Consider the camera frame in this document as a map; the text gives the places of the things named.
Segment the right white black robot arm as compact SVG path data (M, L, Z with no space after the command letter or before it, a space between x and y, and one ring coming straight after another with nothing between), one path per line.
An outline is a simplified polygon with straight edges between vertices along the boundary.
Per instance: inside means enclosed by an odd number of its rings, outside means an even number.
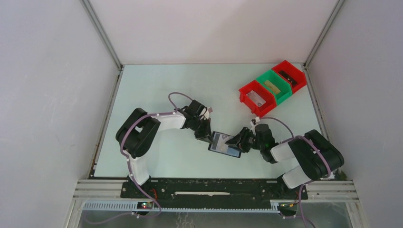
M244 127L226 145L243 153L258 150L272 164L296 159L297 166L278 177L276 191L284 199L290 198L296 187L327 178L345 163L341 152L317 130L276 142L268 124L261 123L253 129Z

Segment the black leather card holder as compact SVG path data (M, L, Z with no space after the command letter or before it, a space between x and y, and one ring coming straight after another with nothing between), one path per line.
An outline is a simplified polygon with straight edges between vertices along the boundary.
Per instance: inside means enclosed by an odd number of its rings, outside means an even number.
M214 131L212 133L213 136L213 143L211 143L208 147L208 150L211 152L220 153L223 155L240 158L241 152L235 150L228 146L226 142L233 138L231 135L227 135L224 133Z

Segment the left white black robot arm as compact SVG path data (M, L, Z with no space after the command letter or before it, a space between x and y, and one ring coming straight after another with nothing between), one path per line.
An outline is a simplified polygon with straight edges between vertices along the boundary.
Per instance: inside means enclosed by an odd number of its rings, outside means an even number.
M148 113L136 108L115 135L120 153L125 157L129 179L134 182L132 192L139 198L148 196L150 178L145 154L149 151L158 132L190 129L197 140L212 143L211 107L191 100L183 108L174 107L171 112Z

